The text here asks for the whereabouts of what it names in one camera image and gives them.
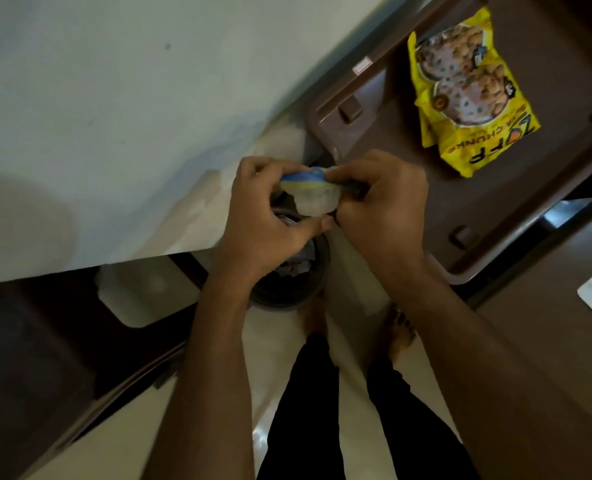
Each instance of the foot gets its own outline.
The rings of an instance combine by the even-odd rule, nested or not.
[[[298,316],[305,337],[310,336],[312,333],[320,333],[327,338],[327,319],[325,318],[325,297],[323,292],[303,303],[298,309]]]
[[[400,355],[412,345],[415,338],[416,331],[412,323],[405,318],[403,312],[392,305],[380,329],[372,359],[387,355],[392,363],[396,363]]]

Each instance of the plastic packet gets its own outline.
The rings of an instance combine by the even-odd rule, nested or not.
[[[512,73],[494,48],[486,7],[417,44],[407,41],[424,147],[463,177],[540,128]]]
[[[294,197],[301,216],[318,217],[338,207],[343,186],[326,181],[325,170],[315,166],[310,173],[292,173],[281,178],[280,188]]]

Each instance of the hand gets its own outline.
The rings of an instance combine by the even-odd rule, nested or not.
[[[216,249],[216,268],[236,273],[251,287],[307,241],[330,229],[330,216],[303,219],[288,226],[269,206],[272,189],[283,175],[311,171],[298,163],[269,157],[246,157],[240,162],[231,189],[225,233]]]
[[[358,160],[328,170],[325,178],[339,184],[356,180],[370,185],[362,200],[343,193],[336,220],[381,282],[391,266],[412,273],[425,266],[428,184],[423,168],[370,150]]]

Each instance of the brown plastic tray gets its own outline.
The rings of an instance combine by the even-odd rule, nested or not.
[[[484,4],[494,44],[542,128],[472,178],[461,178],[437,147],[420,145],[407,37],[416,30],[424,39]],[[337,161],[380,148],[427,170],[425,248],[452,284],[474,277],[591,174],[592,0],[433,0],[413,17],[402,15],[356,63],[365,55],[371,66],[360,75],[349,70],[316,97],[308,128]],[[351,112],[360,115],[348,123]],[[463,227],[469,235],[456,245],[454,234]]]

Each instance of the leg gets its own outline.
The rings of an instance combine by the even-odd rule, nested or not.
[[[395,321],[393,329],[394,346],[371,364],[367,389],[379,412],[396,476],[401,480],[478,479],[465,446],[443,420],[411,393],[409,384],[394,370],[392,358],[395,360],[410,345],[414,332],[406,321]]]
[[[301,318],[306,330],[318,330],[308,336],[294,363],[269,430],[258,479],[344,480],[338,439],[338,368],[329,357],[324,329],[312,327],[311,316]]]

